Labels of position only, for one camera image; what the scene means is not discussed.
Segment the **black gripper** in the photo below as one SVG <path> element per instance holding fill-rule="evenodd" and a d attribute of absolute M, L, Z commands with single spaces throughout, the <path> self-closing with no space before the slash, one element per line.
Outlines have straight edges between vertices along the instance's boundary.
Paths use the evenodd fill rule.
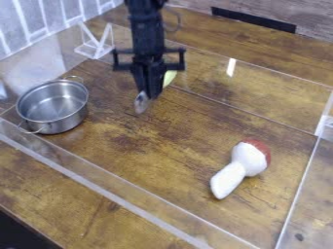
<path fill-rule="evenodd" d="M 186 68 L 184 48 L 173 49 L 166 48 L 164 53 L 177 53 L 180 60 L 177 62 L 165 62 L 164 56 L 158 55 L 137 55 L 133 49 L 111 51 L 114 56 L 114 70 L 115 71 L 131 71 L 138 92 L 147 92 L 146 86 L 146 72 L 142 65 L 150 65 L 149 67 L 149 93 L 150 98 L 157 99 L 164 91 L 165 75 L 168 70 L 184 71 Z M 119 62 L 121 54 L 131 54 L 133 59 L 127 63 Z"/>

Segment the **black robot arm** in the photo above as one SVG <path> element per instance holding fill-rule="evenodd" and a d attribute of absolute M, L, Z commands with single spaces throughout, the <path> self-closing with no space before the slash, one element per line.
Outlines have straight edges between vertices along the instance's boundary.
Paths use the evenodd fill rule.
<path fill-rule="evenodd" d="M 184 71 L 184 48 L 168 48 L 162 8 L 168 0 L 123 0 L 129 10 L 133 48 L 113 50 L 114 70 L 130 71 L 138 91 L 157 99 L 169 70 Z"/>

